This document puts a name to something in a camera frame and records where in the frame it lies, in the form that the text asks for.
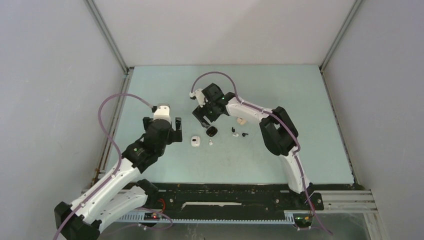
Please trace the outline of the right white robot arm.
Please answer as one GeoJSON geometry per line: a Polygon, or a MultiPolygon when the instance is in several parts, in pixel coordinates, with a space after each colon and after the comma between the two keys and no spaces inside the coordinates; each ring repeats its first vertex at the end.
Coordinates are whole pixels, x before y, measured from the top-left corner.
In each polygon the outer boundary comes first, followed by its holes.
{"type": "Polygon", "coordinates": [[[265,147],[280,157],[286,168],[288,186],[293,192],[291,204],[297,209],[310,204],[311,196],[307,190],[311,182],[299,159],[299,133],[284,108],[265,108],[245,101],[233,92],[224,94],[215,83],[190,92],[189,97],[198,102],[192,114],[206,129],[223,115],[257,124],[265,147]]]}

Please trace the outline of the black earbud charging case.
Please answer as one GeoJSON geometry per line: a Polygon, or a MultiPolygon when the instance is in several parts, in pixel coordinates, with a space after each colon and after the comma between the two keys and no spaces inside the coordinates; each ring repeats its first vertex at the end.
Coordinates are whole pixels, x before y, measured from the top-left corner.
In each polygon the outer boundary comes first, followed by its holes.
{"type": "Polygon", "coordinates": [[[206,134],[209,137],[214,137],[216,134],[218,133],[218,129],[215,126],[210,126],[207,130],[206,130],[206,134]]]}

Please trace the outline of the beige earbud charging case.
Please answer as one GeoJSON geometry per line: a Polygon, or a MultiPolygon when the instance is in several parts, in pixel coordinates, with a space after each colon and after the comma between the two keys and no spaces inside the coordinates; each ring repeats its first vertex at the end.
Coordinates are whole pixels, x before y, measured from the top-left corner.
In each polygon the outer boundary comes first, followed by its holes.
{"type": "Polygon", "coordinates": [[[243,118],[237,118],[237,123],[239,124],[239,125],[244,125],[244,124],[246,124],[247,123],[247,121],[245,120],[245,119],[243,119],[243,118]]]}

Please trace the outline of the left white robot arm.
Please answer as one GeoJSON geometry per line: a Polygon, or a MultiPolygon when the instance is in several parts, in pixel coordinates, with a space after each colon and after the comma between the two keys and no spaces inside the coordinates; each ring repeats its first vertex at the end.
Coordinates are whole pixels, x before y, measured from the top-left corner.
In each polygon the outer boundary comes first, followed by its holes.
{"type": "Polygon", "coordinates": [[[141,138],[130,144],[114,167],[95,185],[70,204],[60,202],[54,209],[57,231],[67,240],[96,240],[112,223],[128,212],[153,208],[158,189],[146,179],[128,192],[120,191],[164,155],[166,146],[182,141],[182,120],[175,119],[175,129],[165,119],[145,117],[141,138]]]}

